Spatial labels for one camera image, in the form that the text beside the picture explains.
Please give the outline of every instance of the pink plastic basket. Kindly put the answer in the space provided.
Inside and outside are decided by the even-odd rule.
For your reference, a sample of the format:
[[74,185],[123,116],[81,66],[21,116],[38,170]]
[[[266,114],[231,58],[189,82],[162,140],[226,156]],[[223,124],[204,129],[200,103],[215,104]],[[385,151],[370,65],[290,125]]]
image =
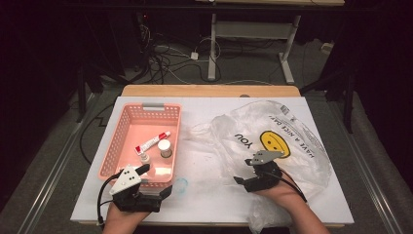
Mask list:
[[151,170],[142,175],[143,187],[163,188],[171,185],[179,134],[181,106],[170,103],[126,103],[121,111],[115,132],[100,166],[98,177],[107,180],[127,164],[140,167],[135,148],[149,139],[170,132],[172,155],[163,158],[157,144],[146,153],[151,159]]

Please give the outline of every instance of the basket handle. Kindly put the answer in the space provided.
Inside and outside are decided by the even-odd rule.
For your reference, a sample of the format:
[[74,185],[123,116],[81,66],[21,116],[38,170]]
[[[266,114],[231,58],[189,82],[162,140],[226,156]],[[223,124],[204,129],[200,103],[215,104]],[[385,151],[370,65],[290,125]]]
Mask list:
[[143,102],[142,108],[144,110],[165,111],[165,104],[155,102]]

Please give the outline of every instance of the forearm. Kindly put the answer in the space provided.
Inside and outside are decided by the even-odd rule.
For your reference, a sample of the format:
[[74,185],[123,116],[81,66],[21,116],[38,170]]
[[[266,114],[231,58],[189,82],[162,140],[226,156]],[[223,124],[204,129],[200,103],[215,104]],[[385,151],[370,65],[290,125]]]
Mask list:
[[286,210],[289,212],[297,234],[329,233],[316,214],[304,202],[295,203]]
[[136,226],[149,215],[150,213],[124,213],[111,204],[103,234],[131,234],[136,229]]

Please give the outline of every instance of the small jar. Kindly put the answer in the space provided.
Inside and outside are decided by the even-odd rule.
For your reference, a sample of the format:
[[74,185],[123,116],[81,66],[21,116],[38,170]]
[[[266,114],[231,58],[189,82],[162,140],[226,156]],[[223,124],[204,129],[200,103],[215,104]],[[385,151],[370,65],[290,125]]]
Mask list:
[[158,142],[158,148],[161,150],[161,156],[163,158],[168,158],[172,155],[172,150],[170,149],[170,141],[167,139],[161,139]]

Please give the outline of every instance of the black cable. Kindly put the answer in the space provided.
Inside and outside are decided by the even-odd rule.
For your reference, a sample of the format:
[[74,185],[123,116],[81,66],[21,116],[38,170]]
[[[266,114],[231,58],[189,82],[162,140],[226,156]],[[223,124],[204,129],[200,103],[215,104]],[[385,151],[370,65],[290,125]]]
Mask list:
[[92,162],[88,159],[88,157],[86,156],[85,151],[83,150],[83,143],[82,143],[82,141],[83,141],[83,136],[84,136],[86,130],[88,129],[88,127],[91,125],[91,123],[92,123],[95,119],[97,119],[97,117],[98,117],[101,113],[103,113],[103,111],[105,111],[105,110],[108,109],[109,107],[113,106],[114,104],[115,104],[115,103],[113,102],[113,103],[107,105],[106,107],[104,107],[102,110],[100,110],[100,112],[97,113],[97,115],[95,115],[95,116],[93,117],[93,119],[88,123],[88,125],[85,127],[85,129],[82,131],[82,133],[81,133],[81,135],[80,135],[80,139],[79,139],[80,151],[81,151],[81,153],[82,153],[83,158],[86,160],[86,162],[88,162],[89,165],[91,165]]
[[[288,176],[292,181],[294,181],[289,174],[287,174],[287,173],[286,173],[285,171],[283,171],[283,170],[281,170],[281,171],[282,171],[282,173],[284,173],[286,176]],[[295,185],[293,185],[293,184],[290,183],[288,180],[286,180],[286,179],[284,179],[284,178],[282,178],[282,177],[279,177],[278,175],[274,175],[274,174],[267,173],[267,172],[262,172],[262,173],[265,174],[265,175],[268,175],[268,176],[273,176],[273,177],[281,180],[282,182],[288,184],[290,187],[292,187],[292,188],[298,193],[298,195],[300,195],[300,197],[304,200],[304,202],[307,203],[307,199],[306,199],[306,197],[304,196],[304,193],[301,191],[300,187],[299,187],[295,182],[294,182]]]
[[122,171],[118,172],[117,174],[112,175],[110,178],[104,181],[104,183],[100,187],[99,195],[97,196],[97,225],[100,226],[102,230],[104,229],[104,221],[103,221],[103,216],[101,215],[101,212],[100,212],[100,207],[101,205],[104,204],[104,203],[103,204],[101,203],[103,190],[111,180],[118,178],[121,175],[121,173]]

